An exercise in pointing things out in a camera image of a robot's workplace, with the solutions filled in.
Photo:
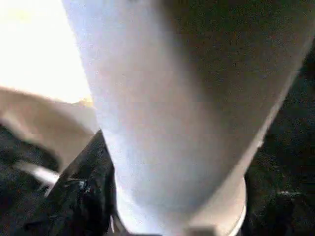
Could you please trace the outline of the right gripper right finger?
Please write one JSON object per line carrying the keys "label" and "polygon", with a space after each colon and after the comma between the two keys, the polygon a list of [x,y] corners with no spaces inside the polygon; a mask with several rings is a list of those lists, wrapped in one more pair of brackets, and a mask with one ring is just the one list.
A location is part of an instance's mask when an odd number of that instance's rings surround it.
{"label": "right gripper right finger", "polygon": [[315,144],[266,141],[245,175],[245,236],[315,234]]}

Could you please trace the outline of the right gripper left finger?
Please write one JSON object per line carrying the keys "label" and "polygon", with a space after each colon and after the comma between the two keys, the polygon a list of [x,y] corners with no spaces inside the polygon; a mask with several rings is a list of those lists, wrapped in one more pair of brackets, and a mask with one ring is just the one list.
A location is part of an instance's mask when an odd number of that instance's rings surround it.
{"label": "right gripper left finger", "polygon": [[64,170],[25,236],[103,236],[110,224],[114,168],[98,131]]}

